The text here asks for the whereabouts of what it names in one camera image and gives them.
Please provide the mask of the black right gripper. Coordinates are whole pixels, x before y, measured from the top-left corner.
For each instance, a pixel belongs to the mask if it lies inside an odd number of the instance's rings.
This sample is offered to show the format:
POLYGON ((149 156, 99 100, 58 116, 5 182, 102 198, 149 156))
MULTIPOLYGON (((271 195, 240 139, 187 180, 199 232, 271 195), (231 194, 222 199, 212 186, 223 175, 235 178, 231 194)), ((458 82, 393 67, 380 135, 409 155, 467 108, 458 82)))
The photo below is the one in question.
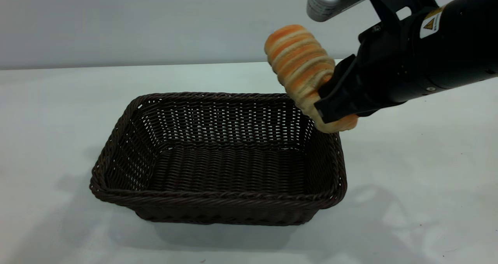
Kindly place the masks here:
POLYGON ((314 103, 324 123, 398 106, 421 96, 413 44, 414 19, 400 21, 392 32, 383 22, 359 35, 360 48, 336 65, 332 78, 318 89, 314 103))

